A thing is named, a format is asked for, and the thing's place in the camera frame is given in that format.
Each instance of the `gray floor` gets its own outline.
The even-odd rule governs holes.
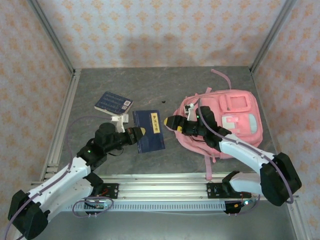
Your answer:
[[[204,93],[207,87],[213,91],[228,89],[227,82],[210,72],[211,67],[153,67],[153,68],[102,68],[83,69],[75,93],[68,124],[82,116],[107,114],[94,109],[95,103],[105,91],[133,99],[129,111],[128,127],[133,127],[132,111],[159,110],[161,121],[169,117],[180,106],[186,96]],[[247,90],[258,99],[256,87],[246,66],[215,67],[229,76],[233,89]],[[260,106],[263,125],[263,142],[260,148],[274,152],[274,146]],[[83,119],[70,130],[69,139],[73,156],[94,136],[101,119]],[[205,172],[204,157],[182,147],[175,134],[165,127],[165,149],[138,154],[137,145],[126,146],[120,156],[109,156],[107,162],[95,172],[106,174],[163,174]],[[64,143],[59,168],[64,167],[70,156]],[[215,173],[251,169],[236,159],[217,160],[212,165]]]
[[[296,240],[288,208],[264,201],[249,214],[107,212],[76,218],[61,212],[35,240]]]

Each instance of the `patterned wallpaper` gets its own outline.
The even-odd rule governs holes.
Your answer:
[[[285,0],[39,0],[75,68],[249,66]]]
[[[70,74],[26,0],[0,1],[0,236],[12,195],[38,181]]]
[[[255,75],[277,151],[302,181],[310,230],[320,239],[320,4],[298,0]]]

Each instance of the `white bracket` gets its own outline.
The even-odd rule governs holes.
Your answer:
[[[129,123],[129,114],[125,113],[120,116],[113,116],[111,122],[116,122],[116,130],[118,133],[124,133],[124,124]]]
[[[188,121],[197,121],[195,105],[193,103],[184,106],[184,114],[188,115]]]

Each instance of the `pink backpack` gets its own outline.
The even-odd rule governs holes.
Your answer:
[[[213,73],[217,73],[224,77],[231,88],[229,78],[221,72],[214,69]],[[209,106],[214,113],[215,120],[218,126],[230,130],[233,134],[241,140],[258,147],[263,139],[263,128],[260,118],[258,103],[255,96],[244,90],[221,90],[211,92],[211,88],[207,88],[204,94],[195,94],[194,96],[186,97],[181,103],[180,107],[173,113],[173,115],[181,115],[187,117],[185,114],[185,106],[194,104],[194,111],[198,108],[197,101],[201,98],[202,106]],[[205,156],[206,165],[206,179],[212,179],[211,160],[216,162],[215,158],[229,159],[232,156],[218,152],[214,148],[209,147],[203,142],[203,137],[189,137],[183,135],[179,131],[174,131],[179,143],[193,152]]]

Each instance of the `blue book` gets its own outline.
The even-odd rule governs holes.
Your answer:
[[[126,114],[133,103],[131,99],[106,91],[94,108],[112,116],[120,116]]]
[[[145,128],[145,135],[137,142],[138,153],[166,148],[158,110],[133,111],[133,121],[136,127]]]

